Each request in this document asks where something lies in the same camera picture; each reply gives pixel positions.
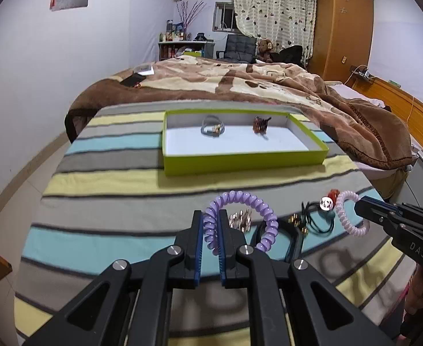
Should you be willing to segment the red crystal hair ornament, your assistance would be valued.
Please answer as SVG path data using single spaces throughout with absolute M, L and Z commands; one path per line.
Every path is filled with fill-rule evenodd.
M 333 201 L 333 204 L 336 204 L 339 194 L 340 191 L 338 189 L 331 189 L 327 194 L 327 197 Z

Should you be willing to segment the green shallow cardboard box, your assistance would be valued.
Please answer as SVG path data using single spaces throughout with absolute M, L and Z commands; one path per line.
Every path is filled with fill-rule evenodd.
M 316 166 L 328 152 L 327 145 L 288 112 L 180 109 L 164 116 L 167 176 Z

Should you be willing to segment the brown patterned bed blanket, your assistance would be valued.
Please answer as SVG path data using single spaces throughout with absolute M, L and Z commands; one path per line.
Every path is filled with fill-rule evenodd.
M 65 117 L 69 141 L 74 141 L 104 107 L 153 101 L 220 100 L 292 106 L 318 127 L 321 122 L 343 125 L 352 121 L 326 100 L 326 82 L 321 77 L 294 64 L 227 63 L 182 55 L 152 66 L 155 74 L 147 76 L 139 87 L 120 85 L 132 74 L 127 69 L 84 90 Z

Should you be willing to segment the wooden headboard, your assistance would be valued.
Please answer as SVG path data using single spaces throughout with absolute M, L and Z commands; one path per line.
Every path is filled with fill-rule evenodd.
M 423 102 L 385 80 L 374 77 L 364 80 L 354 75 L 348 82 L 354 90 L 367 98 L 384 102 L 391 111 L 408 124 L 410 134 L 423 147 Z

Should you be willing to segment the black smartphone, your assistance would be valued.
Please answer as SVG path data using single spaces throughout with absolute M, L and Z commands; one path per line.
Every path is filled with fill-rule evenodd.
M 126 79 L 122 80 L 120 82 L 120 85 L 127 87 L 127 88 L 135 88 L 139 87 L 140 83 L 146 79 L 146 76 L 140 75 L 138 73 L 132 73 L 129 77 L 126 77 Z

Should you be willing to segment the white card box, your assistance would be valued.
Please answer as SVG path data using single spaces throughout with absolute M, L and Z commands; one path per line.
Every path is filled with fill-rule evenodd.
M 154 67 L 151 64 L 143 64 L 140 66 L 136 66 L 133 69 L 133 72 L 142 77 L 147 77 L 155 74 Z

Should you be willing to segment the black office chair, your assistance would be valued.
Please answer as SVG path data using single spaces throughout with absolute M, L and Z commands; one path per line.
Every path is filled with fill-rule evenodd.
M 255 63 L 257 39 L 242 34 L 228 34 L 224 50 L 216 52 L 216 58 L 228 63 Z

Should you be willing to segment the white cluttered desk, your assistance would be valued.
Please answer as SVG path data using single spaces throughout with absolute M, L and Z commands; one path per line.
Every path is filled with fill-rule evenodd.
M 183 23 L 173 23 L 167 20 L 165 32 L 159 34 L 158 59 L 167 60 L 180 55 L 205 57 L 212 59 L 215 42 L 199 33 L 191 39 L 190 33 L 185 31 Z

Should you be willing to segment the brown teddy bear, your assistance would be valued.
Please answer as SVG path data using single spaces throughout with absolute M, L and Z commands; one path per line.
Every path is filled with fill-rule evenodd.
M 273 51 L 273 43 L 269 39 L 261 39 L 258 41 L 257 59 L 263 63 L 271 63 L 271 53 Z

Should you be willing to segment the wooden wardrobe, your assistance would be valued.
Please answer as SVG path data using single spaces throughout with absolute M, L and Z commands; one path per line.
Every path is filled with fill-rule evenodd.
M 317 0 L 308 72 L 346 82 L 366 66 L 373 39 L 374 0 Z

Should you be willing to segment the purple flower branches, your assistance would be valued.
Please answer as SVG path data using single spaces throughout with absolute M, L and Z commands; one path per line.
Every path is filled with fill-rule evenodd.
M 205 1 L 195 1 L 189 3 L 182 0 L 176 3 L 177 13 L 179 14 L 180 22 L 183 24 L 184 36 L 189 34 L 190 25 L 206 8 Z

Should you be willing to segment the heart patterned curtain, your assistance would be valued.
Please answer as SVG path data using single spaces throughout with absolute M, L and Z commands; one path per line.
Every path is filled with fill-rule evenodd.
M 301 62 L 312 57 L 317 0 L 233 0 L 240 33 L 269 39 L 276 52 L 299 45 Z

